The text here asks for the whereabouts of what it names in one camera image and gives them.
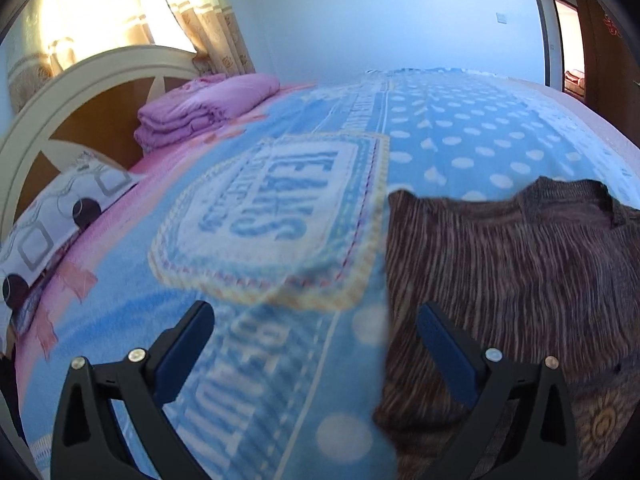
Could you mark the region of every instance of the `bed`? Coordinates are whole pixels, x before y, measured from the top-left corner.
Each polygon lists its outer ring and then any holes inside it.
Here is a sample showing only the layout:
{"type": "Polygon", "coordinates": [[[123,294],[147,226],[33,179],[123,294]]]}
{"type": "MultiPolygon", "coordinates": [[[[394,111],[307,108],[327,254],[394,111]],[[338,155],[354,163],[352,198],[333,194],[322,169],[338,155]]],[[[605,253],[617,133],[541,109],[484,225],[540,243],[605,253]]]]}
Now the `bed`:
{"type": "Polygon", "coordinates": [[[86,60],[0,144],[2,237],[81,150],[145,175],[66,254],[91,277],[82,294],[55,276],[16,343],[22,424],[45,478],[70,361],[148,348],[206,300],[214,333],[164,412],[212,479],[391,479],[395,452],[371,421],[388,339],[388,193],[501,200],[545,175],[601,180],[640,208],[638,149],[610,124],[560,92],[466,70],[284,92],[142,157],[135,110],[195,77],[185,56],[148,46],[86,60]],[[114,92],[118,105],[96,104],[114,92]]]}

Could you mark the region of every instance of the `striped knit sweater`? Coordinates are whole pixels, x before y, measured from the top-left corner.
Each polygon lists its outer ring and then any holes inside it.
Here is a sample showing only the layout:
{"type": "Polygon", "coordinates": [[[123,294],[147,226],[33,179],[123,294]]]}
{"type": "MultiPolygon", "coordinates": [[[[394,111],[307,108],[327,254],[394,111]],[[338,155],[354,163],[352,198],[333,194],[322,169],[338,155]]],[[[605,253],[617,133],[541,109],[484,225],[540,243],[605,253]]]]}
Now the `striped knit sweater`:
{"type": "MultiPolygon", "coordinates": [[[[415,329],[437,301],[510,359],[558,357],[572,399],[580,477],[602,463],[640,399],[640,211],[593,180],[539,178],[505,202],[390,195],[386,275],[391,342],[374,420],[419,478],[467,411],[449,395],[415,329]]],[[[507,410],[476,470],[506,436],[507,410]]]]}

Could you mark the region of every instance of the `window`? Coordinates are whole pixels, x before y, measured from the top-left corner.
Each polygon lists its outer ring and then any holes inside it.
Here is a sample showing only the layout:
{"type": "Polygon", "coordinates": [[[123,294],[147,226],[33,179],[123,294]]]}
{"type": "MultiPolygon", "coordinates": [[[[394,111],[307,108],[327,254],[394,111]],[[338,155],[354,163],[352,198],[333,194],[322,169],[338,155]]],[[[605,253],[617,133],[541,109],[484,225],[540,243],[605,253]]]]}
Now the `window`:
{"type": "Polygon", "coordinates": [[[578,9],[565,0],[554,0],[560,38],[562,42],[562,65],[564,67],[563,89],[579,99],[584,98],[584,51],[578,9]]]}
{"type": "Polygon", "coordinates": [[[175,21],[166,0],[140,0],[154,43],[195,52],[191,41],[175,21]]]}

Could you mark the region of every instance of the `doorway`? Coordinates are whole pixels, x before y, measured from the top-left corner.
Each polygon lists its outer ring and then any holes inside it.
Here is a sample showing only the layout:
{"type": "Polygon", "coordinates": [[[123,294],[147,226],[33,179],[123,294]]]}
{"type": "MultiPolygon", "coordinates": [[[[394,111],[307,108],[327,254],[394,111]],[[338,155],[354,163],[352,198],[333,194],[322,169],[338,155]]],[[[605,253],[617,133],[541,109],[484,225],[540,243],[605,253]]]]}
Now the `doorway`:
{"type": "Polygon", "coordinates": [[[562,90],[584,102],[586,82],[584,73],[584,50],[578,9],[566,0],[554,0],[560,27],[562,49],[562,90]]]}

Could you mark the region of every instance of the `sheer curtain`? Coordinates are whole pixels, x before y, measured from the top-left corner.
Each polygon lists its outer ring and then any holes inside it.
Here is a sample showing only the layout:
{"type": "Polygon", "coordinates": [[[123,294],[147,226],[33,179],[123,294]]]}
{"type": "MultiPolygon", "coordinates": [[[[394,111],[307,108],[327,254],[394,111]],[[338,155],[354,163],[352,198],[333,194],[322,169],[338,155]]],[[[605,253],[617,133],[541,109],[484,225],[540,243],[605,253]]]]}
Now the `sheer curtain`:
{"type": "Polygon", "coordinates": [[[202,72],[239,75],[255,72],[233,9],[227,0],[167,0],[196,49],[202,72]]]}
{"type": "Polygon", "coordinates": [[[50,78],[100,52],[153,43],[140,0],[30,0],[6,47],[15,112],[50,78]]]}

